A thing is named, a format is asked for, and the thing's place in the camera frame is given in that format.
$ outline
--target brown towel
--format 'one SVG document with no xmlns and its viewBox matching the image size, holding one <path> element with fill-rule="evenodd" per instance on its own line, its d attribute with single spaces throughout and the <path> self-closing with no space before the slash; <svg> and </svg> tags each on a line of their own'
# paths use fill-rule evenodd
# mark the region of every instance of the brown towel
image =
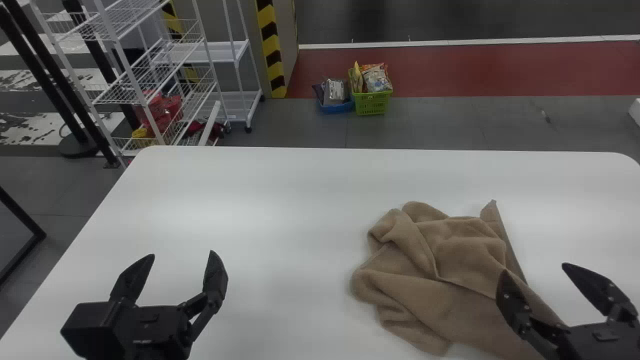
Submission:
<svg viewBox="0 0 640 360">
<path fill-rule="evenodd" d="M 402 210 L 390 210 L 367 237 L 372 255 L 354 272 L 351 289 L 376 306 L 384 328 L 435 355 L 458 342 L 504 359 L 541 359 L 495 305 L 503 269 L 511 271 L 537 319 L 561 321 L 515 275 L 522 271 L 503 240 L 495 201 L 480 218 L 448 217 L 408 202 Z"/>
</svg>

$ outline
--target yellow and black striped pillar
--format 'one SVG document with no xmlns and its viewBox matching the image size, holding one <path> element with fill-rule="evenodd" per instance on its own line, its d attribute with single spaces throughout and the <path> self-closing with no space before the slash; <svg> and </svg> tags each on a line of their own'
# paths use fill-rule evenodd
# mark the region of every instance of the yellow and black striped pillar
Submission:
<svg viewBox="0 0 640 360">
<path fill-rule="evenodd" d="M 284 78 L 280 39 L 276 23 L 273 0 L 255 0 L 258 12 L 258 26 L 262 33 L 262 53 L 267 65 L 267 78 L 271 86 L 271 97 L 285 97 L 287 85 Z"/>
<path fill-rule="evenodd" d="M 162 15 L 166 20 L 166 27 L 169 29 L 171 38 L 174 40 L 182 39 L 182 36 L 184 36 L 184 28 L 182 27 L 182 23 L 180 23 L 178 17 L 176 16 L 173 0 L 169 1 L 162 7 Z M 184 73 L 190 83 L 199 82 L 198 73 L 193 67 L 190 67 L 188 64 L 184 65 Z"/>
</svg>

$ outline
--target red floor stripe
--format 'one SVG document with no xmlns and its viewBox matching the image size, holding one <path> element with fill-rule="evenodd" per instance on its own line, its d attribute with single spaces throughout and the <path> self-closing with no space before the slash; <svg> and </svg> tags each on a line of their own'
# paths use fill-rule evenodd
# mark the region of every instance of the red floor stripe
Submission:
<svg viewBox="0 0 640 360">
<path fill-rule="evenodd" d="M 398 97 L 640 94 L 640 45 L 592 42 L 301 50 L 287 96 L 314 97 L 355 60 L 387 63 Z"/>
</svg>

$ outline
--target black metal frame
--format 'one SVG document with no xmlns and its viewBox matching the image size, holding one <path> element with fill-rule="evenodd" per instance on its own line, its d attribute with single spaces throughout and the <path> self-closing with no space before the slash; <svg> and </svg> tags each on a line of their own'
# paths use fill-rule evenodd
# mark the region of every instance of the black metal frame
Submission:
<svg viewBox="0 0 640 360">
<path fill-rule="evenodd" d="M 0 270 L 0 286 L 6 281 L 7 277 L 15 270 L 22 260 L 31 252 L 33 247 L 47 237 L 47 233 L 27 214 L 18 203 L 13 200 L 9 194 L 0 186 L 0 201 L 15 215 L 15 217 L 26 226 L 33 235 L 20 248 L 18 253 L 13 256 L 9 263 Z"/>
</svg>

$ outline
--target snack bag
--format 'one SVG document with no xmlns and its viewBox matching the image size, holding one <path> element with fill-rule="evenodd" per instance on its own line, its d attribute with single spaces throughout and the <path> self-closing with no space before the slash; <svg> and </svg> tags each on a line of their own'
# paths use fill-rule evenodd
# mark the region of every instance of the snack bag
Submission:
<svg viewBox="0 0 640 360">
<path fill-rule="evenodd" d="M 381 92 L 394 89 L 387 77 L 387 70 L 384 63 L 365 66 L 368 67 L 367 70 L 362 71 L 362 77 L 369 92 Z"/>
<path fill-rule="evenodd" d="M 355 64 L 353 64 L 353 84 L 351 84 L 354 93 L 362 92 L 362 82 L 362 73 L 360 72 L 358 62 L 356 61 Z"/>
</svg>

